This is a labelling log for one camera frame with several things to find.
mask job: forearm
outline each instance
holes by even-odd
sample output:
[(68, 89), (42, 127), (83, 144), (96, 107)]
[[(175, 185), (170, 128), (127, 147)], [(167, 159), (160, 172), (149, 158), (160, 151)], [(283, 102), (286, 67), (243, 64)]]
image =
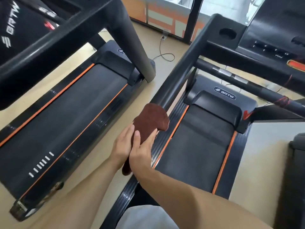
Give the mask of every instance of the forearm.
[(250, 212), (219, 196), (149, 170), (138, 180), (180, 229), (270, 228)]
[(90, 228), (117, 168), (113, 159), (106, 159), (59, 204), (41, 217), (31, 229)]

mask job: finger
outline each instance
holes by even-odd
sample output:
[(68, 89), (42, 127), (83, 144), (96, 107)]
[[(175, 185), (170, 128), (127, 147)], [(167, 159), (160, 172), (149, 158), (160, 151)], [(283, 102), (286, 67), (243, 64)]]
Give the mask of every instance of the finger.
[(130, 142), (130, 140), (132, 139), (132, 134), (133, 134), (134, 130), (135, 130), (135, 126), (134, 126), (134, 125), (131, 125), (131, 126), (129, 127), (129, 129), (127, 130), (127, 133), (126, 133), (125, 137), (126, 137), (126, 139), (127, 139), (129, 142)]
[(123, 129), (123, 131), (120, 133), (120, 135), (118, 136), (119, 138), (122, 138), (126, 135), (128, 129), (132, 126), (132, 123), (129, 124), (126, 128)]
[(140, 132), (138, 130), (136, 130), (135, 135), (134, 135), (134, 142), (132, 145), (132, 150), (138, 149), (140, 147), (140, 143), (141, 143)]
[(143, 142), (144, 146), (148, 146), (150, 149), (153, 146), (153, 142), (155, 140), (155, 137), (157, 135), (157, 129), (155, 129), (150, 136), (146, 139), (146, 141)]

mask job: hand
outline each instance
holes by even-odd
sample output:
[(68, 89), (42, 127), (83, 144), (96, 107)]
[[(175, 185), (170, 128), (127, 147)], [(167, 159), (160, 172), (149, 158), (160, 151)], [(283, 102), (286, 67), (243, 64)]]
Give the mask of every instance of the hand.
[(111, 154), (109, 156), (110, 159), (116, 164), (116, 168), (120, 169), (124, 162), (127, 160), (130, 150), (132, 149), (131, 139), (132, 134), (135, 130), (135, 126), (133, 124), (128, 125), (118, 137), (115, 139), (112, 147)]
[(135, 131), (134, 142), (129, 155), (129, 165), (130, 169), (132, 170), (133, 174), (137, 179), (139, 179), (141, 175), (145, 175), (146, 171), (149, 171), (151, 169), (151, 149), (156, 135), (157, 129), (155, 129), (146, 139), (146, 141), (144, 141), (142, 145), (140, 145), (140, 132)]

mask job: cup holder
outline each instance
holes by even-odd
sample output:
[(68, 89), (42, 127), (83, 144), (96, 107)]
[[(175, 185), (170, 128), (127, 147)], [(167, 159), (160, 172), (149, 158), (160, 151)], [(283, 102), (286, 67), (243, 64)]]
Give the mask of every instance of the cup holder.
[(237, 33), (232, 29), (222, 28), (221, 30), (219, 30), (219, 35), (222, 38), (233, 40), (236, 38)]

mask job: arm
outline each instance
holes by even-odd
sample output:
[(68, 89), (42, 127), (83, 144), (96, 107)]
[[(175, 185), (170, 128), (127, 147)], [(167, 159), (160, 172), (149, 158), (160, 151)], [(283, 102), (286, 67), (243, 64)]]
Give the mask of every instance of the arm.
[(135, 132), (130, 167), (142, 188), (180, 229), (271, 228), (233, 202), (152, 169), (151, 147), (155, 136), (156, 130), (140, 146), (139, 132)]
[(30, 228), (90, 228), (114, 174), (129, 156), (134, 129), (133, 125), (126, 127), (115, 140), (109, 158)]

